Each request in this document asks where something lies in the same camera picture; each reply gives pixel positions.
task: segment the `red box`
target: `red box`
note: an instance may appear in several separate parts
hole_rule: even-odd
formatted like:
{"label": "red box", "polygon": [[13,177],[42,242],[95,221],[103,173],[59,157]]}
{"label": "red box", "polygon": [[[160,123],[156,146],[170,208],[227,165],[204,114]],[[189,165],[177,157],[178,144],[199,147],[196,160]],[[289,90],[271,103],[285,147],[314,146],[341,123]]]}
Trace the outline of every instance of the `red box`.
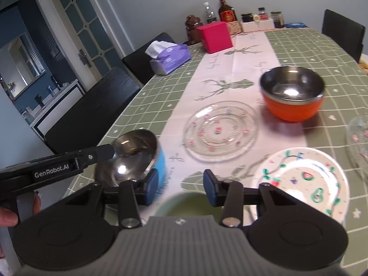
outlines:
{"label": "red box", "polygon": [[209,54],[233,47],[225,22],[212,22],[197,29],[201,34],[203,47]]}

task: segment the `chair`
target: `chair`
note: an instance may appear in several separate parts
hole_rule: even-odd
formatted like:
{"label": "chair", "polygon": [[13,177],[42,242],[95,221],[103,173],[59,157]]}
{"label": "chair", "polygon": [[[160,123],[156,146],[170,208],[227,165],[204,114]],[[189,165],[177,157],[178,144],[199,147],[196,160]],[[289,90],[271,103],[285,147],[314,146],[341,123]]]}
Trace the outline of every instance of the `chair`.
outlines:
{"label": "chair", "polygon": [[46,144],[55,153],[96,146],[138,92],[126,72],[113,68],[46,133]]}
{"label": "chair", "polygon": [[175,43],[167,33],[161,33],[159,36],[147,42],[144,46],[123,58],[123,63],[142,84],[147,84],[155,74],[150,65],[151,57],[145,53],[148,46],[155,40]]}
{"label": "chair", "polygon": [[364,32],[363,25],[329,9],[325,10],[322,33],[332,38],[357,62],[363,50]]}

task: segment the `blue bowl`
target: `blue bowl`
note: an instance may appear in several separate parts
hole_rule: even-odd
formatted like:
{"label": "blue bowl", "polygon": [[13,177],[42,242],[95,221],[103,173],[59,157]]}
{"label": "blue bowl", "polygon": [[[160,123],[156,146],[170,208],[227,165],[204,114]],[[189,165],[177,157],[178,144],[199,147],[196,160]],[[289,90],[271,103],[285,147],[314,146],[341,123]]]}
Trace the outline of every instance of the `blue bowl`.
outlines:
{"label": "blue bowl", "polygon": [[95,168],[95,180],[106,187],[117,187],[124,180],[145,178],[153,168],[159,174],[158,188],[165,183],[165,157],[154,133],[145,129],[130,131],[115,139],[111,145],[112,159],[100,162]]}

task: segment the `hand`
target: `hand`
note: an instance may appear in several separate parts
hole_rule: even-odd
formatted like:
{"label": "hand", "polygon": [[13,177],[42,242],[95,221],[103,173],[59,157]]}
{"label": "hand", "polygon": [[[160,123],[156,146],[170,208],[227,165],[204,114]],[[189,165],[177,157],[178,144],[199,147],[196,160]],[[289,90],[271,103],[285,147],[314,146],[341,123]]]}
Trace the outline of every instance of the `hand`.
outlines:
{"label": "hand", "polygon": [[[41,199],[35,193],[32,213],[33,215],[39,213],[41,211]],[[18,216],[16,213],[13,213],[11,210],[8,210],[2,206],[0,206],[0,227],[11,227],[18,224]],[[0,259],[4,257],[4,253],[0,248]]]}

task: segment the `brown bottle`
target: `brown bottle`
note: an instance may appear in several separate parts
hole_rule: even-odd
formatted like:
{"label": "brown bottle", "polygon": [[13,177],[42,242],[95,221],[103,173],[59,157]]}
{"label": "brown bottle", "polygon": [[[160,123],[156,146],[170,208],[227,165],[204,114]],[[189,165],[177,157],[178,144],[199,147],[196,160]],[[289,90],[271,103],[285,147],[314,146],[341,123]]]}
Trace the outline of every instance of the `brown bottle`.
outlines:
{"label": "brown bottle", "polygon": [[225,0],[220,0],[221,6],[218,10],[218,14],[220,15],[220,19],[223,22],[233,22],[236,21],[236,14],[234,8],[232,8],[230,5],[226,4]]}

